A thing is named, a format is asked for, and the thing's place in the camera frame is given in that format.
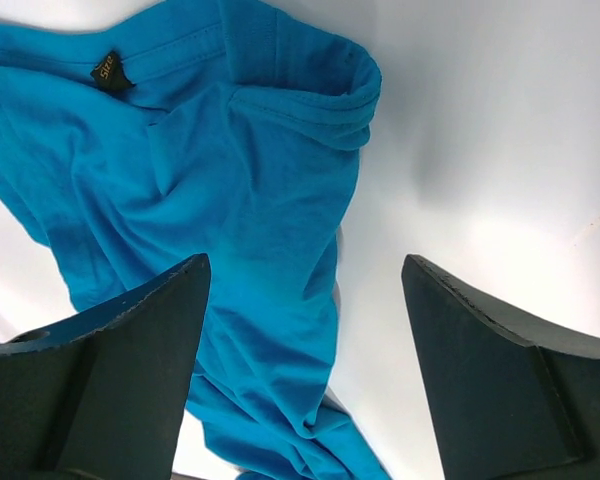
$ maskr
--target turquoise fabric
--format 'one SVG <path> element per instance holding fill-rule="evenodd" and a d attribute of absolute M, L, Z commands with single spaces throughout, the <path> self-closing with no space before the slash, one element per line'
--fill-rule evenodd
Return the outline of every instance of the turquoise fabric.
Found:
<path fill-rule="evenodd" d="M 135 86 L 95 87 L 111 50 Z M 0 25 L 0 198 L 78 310 L 198 252 L 187 408 L 245 479 L 386 479 L 323 403 L 336 229 L 380 93 L 360 46 L 255 0 L 171 0 L 107 31 Z"/>

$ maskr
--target white background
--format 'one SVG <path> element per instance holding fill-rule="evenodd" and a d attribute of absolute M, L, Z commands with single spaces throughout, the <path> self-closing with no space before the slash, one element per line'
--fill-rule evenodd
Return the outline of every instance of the white background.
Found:
<path fill-rule="evenodd" d="M 151 0 L 3 0 L 0 20 L 94 30 Z M 331 388 L 396 480 L 442 478 L 400 284 L 407 253 L 600 336 L 600 0 L 275 0 L 384 73 L 343 225 Z M 49 252 L 0 205 L 0 339 L 65 317 Z M 235 471 L 186 418 L 176 468 Z"/>

